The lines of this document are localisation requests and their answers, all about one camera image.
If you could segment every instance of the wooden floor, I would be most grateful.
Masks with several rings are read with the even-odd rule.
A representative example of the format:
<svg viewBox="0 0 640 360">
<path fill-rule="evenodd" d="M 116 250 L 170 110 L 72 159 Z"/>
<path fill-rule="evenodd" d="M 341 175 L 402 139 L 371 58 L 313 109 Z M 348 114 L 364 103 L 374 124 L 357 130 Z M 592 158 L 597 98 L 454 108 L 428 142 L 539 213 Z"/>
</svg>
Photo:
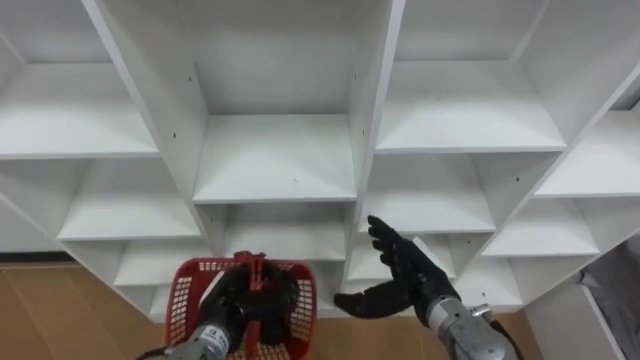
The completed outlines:
<svg viewBox="0 0 640 360">
<path fill-rule="evenodd" d="M 162 344 L 154 325 L 79 266 L 0 267 L 0 359 L 132 360 Z M 541 360 L 526 317 L 501 316 L 527 360 Z M 415 318 L 326 319 L 310 359 L 448 359 Z"/>
</svg>

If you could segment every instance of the red basket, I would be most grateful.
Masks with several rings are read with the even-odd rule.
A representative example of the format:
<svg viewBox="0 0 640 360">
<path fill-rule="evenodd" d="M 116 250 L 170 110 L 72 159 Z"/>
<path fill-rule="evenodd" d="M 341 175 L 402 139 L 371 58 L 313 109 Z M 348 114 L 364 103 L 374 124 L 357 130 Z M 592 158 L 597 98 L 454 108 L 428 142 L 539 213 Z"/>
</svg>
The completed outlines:
<svg viewBox="0 0 640 360">
<path fill-rule="evenodd" d="M 220 271 L 248 263 L 251 267 L 251 290 L 262 286 L 262 261 L 265 255 L 249 252 L 236 253 L 231 258 L 192 259 L 176 272 L 171 285 L 165 322 L 165 342 L 177 345 L 189 338 L 198 321 L 200 298 Z M 259 343 L 260 323 L 252 322 L 245 332 L 240 350 L 227 356 L 232 360 L 254 359 L 304 359 L 309 350 L 316 320 L 316 286 L 313 273 L 304 263 L 284 260 L 269 260 L 284 270 L 291 271 L 298 281 L 300 296 L 295 310 L 288 317 L 291 337 L 284 344 L 266 346 Z"/>
</svg>

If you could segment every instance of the cubby compartment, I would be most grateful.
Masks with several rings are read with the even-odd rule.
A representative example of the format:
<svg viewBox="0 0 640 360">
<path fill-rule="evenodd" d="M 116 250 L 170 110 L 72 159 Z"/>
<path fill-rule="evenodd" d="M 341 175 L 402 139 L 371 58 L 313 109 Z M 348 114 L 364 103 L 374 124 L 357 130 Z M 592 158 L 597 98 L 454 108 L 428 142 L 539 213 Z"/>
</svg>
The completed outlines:
<svg viewBox="0 0 640 360">
<path fill-rule="evenodd" d="M 556 153 L 395 154 L 374 158 L 364 198 L 400 233 L 493 232 L 544 174 Z"/>
<path fill-rule="evenodd" d="M 496 312 L 513 312 L 525 305 L 506 259 L 475 260 L 453 285 L 468 307 L 489 304 Z"/>
<path fill-rule="evenodd" d="M 518 62 L 545 7 L 407 0 L 376 153 L 563 150 L 567 139 Z"/>
<path fill-rule="evenodd" d="M 147 316 L 151 314 L 155 286 L 124 286 L 116 289 L 140 312 Z"/>
<path fill-rule="evenodd" d="M 513 277 L 520 289 L 523 305 L 561 284 L 580 269 L 587 266 L 597 256 L 571 256 L 548 258 L 509 259 Z"/>
<path fill-rule="evenodd" d="M 531 200 L 496 235 L 484 256 L 580 256 L 599 253 L 571 200 Z"/>
<path fill-rule="evenodd" d="M 533 199 L 483 256 L 597 256 L 637 231 L 638 198 Z"/>
<path fill-rule="evenodd" d="M 346 113 L 357 4 L 182 1 L 209 113 Z"/>
<path fill-rule="evenodd" d="M 216 247 L 264 252 L 271 259 L 345 260 L 343 205 L 340 203 L 233 204 L 206 206 Z"/>
<path fill-rule="evenodd" d="M 58 239 L 200 237 L 160 159 L 105 159 L 89 166 Z"/>
<path fill-rule="evenodd" d="M 194 202 L 355 198 L 346 115 L 211 117 Z"/>
<path fill-rule="evenodd" d="M 0 192 L 61 241 L 202 236 L 161 159 L 5 160 L 0 179 Z"/>
<path fill-rule="evenodd" d="M 170 285 L 184 262 L 213 256 L 202 239 L 83 241 L 65 245 L 98 277 L 117 287 Z"/>
<path fill-rule="evenodd" d="M 544 152 L 565 146 L 517 63 L 393 65 L 377 153 Z"/>
<path fill-rule="evenodd" d="M 159 155 L 80 1 L 0 14 L 0 159 Z"/>
<path fill-rule="evenodd" d="M 465 154 L 385 155 L 374 159 L 364 198 L 375 215 L 401 233 L 495 230 L 471 158 Z"/>
<path fill-rule="evenodd" d="M 640 197 L 640 107 L 609 111 L 587 131 L 537 198 Z"/>
</svg>

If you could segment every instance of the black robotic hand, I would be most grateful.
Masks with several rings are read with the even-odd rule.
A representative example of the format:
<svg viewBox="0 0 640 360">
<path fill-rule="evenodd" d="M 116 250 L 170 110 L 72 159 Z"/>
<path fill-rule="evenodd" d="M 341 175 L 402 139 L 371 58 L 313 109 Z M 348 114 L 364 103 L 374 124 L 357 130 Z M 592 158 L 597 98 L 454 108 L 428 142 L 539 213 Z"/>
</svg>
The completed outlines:
<svg viewBox="0 0 640 360">
<path fill-rule="evenodd" d="M 413 306 L 418 319 L 427 326 L 429 304 L 439 297 L 460 299 L 447 274 L 412 241 L 375 216 L 367 220 L 369 235 L 374 238 L 372 245 L 381 252 L 380 261 L 390 268 L 393 280 L 358 294 L 336 294 L 333 301 L 338 308 L 357 318 L 376 319 Z"/>
</svg>

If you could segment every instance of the shelf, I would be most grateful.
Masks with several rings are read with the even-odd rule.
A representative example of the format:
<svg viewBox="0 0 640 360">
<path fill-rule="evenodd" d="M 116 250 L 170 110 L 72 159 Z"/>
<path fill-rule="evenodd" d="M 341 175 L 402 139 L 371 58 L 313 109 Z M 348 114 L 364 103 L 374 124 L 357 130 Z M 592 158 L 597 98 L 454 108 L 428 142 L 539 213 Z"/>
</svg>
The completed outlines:
<svg viewBox="0 0 640 360">
<path fill-rule="evenodd" d="M 536 197 L 640 196 L 640 122 L 608 112 L 542 184 Z"/>
<path fill-rule="evenodd" d="M 345 231 L 337 204 L 230 205 L 225 256 L 264 252 L 272 259 L 344 260 Z"/>
<path fill-rule="evenodd" d="M 485 256 L 578 256 L 600 253 L 570 200 L 535 199 L 498 233 Z"/>
<path fill-rule="evenodd" d="M 115 286 L 167 285 L 173 282 L 176 270 L 187 260 L 211 257 L 211 251 L 201 240 L 146 240 L 127 244 Z"/>
<path fill-rule="evenodd" d="M 377 153 L 536 152 L 565 146 L 517 63 L 393 65 Z"/>
<path fill-rule="evenodd" d="M 0 96 L 0 159 L 159 156 L 111 64 L 25 65 Z"/>
<path fill-rule="evenodd" d="M 199 237 L 161 159 L 95 160 L 58 239 Z"/>
<path fill-rule="evenodd" d="M 469 155 L 379 155 L 364 199 L 376 215 L 409 234 L 491 232 L 495 225 Z"/>
<path fill-rule="evenodd" d="M 194 202 L 355 198 L 346 115 L 211 117 Z"/>
<path fill-rule="evenodd" d="M 467 307 L 489 304 L 497 312 L 514 312 L 524 306 L 506 259 L 475 261 L 454 286 Z"/>
<path fill-rule="evenodd" d="M 439 268 L 447 273 L 449 279 L 455 278 L 455 269 L 446 238 L 433 236 L 414 238 L 413 241 Z M 389 267 L 380 262 L 380 252 L 371 246 L 370 241 L 359 241 L 354 245 L 347 280 L 391 280 Z"/>
</svg>

